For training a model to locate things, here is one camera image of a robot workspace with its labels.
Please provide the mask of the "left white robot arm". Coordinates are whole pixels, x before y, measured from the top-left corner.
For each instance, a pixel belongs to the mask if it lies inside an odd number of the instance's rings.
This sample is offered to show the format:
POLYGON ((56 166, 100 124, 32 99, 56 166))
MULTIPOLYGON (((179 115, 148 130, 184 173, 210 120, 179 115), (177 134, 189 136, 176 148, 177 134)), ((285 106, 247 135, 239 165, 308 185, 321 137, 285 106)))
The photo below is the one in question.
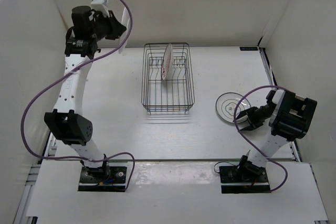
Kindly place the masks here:
POLYGON ((92 140, 92 122, 82 115, 82 100, 91 60, 102 39, 116 40, 126 27, 107 8, 108 0, 92 0, 90 6, 72 9, 73 26, 66 33, 65 80, 52 112, 44 121, 57 140, 70 146, 83 157, 82 166, 98 182, 110 176, 105 155, 92 140))

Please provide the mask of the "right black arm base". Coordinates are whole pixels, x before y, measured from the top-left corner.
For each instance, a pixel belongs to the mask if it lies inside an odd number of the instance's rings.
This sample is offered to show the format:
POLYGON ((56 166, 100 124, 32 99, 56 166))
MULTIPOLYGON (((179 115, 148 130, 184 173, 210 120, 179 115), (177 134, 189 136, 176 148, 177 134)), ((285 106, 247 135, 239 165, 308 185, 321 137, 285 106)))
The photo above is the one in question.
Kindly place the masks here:
POLYGON ((214 166, 215 174, 220 177, 222 194, 269 193, 270 184, 265 169, 259 175, 239 170, 236 165, 223 162, 214 166))

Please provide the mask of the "white plate teal rim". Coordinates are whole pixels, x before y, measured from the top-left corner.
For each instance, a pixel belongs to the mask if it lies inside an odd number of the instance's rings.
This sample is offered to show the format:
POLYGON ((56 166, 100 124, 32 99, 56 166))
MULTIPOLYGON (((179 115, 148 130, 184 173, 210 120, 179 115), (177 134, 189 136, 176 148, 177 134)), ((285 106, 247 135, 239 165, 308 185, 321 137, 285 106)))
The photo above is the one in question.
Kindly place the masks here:
MULTIPOLYGON (((237 103, 243 96, 239 93, 235 92, 227 92, 220 95, 215 104, 215 110, 217 115, 226 123, 234 124, 234 111, 237 107, 237 103)), ((244 99, 240 104, 239 108, 237 109, 237 117, 238 114, 243 111, 251 108, 251 104, 247 99, 244 99)), ((237 118, 237 124, 242 124, 247 121, 245 118, 237 118)))

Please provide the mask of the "red-patterned plate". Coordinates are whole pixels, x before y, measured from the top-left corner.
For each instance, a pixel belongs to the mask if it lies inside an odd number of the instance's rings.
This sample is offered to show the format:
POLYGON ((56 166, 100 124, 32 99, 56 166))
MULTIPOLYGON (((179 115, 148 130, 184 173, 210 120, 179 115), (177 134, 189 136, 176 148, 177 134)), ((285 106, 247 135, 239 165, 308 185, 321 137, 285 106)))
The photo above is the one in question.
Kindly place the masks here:
POLYGON ((168 78, 171 63, 173 62, 173 46, 169 43, 165 49, 162 58, 161 80, 165 81, 168 78))
POLYGON ((128 34, 129 28, 130 28, 130 15, 129 15, 129 12, 126 8, 123 9, 121 24, 126 27, 126 31, 123 32, 123 34, 119 38, 119 50, 118 50, 118 52, 121 55, 125 55, 126 54, 125 47, 127 45, 127 40, 126 41, 124 41, 124 40, 125 40, 125 38, 128 34))

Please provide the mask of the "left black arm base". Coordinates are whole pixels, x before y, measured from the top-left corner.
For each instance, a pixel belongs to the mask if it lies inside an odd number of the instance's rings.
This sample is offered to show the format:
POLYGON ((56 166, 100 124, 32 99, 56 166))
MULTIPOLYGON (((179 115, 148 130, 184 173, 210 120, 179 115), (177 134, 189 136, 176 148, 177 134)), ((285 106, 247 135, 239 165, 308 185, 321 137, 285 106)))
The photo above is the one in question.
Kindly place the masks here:
POLYGON ((124 192, 127 182, 127 163, 110 162, 105 168, 82 167, 78 191, 124 192))

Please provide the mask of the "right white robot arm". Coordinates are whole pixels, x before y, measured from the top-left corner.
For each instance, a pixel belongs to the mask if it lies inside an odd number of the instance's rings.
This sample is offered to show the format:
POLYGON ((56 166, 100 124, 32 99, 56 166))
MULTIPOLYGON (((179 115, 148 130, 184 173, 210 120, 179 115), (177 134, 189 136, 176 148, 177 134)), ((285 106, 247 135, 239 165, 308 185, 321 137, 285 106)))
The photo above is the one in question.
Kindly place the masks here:
POLYGON ((303 98, 288 90, 272 89, 266 96, 266 104, 239 112, 235 119, 245 117, 248 126, 240 131, 253 131, 266 120, 270 132, 268 138, 251 154, 243 155, 236 168, 236 177, 247 182, 260 176, 271 158, 282 146, 302 139, 309 130, 318 102, 303 98))

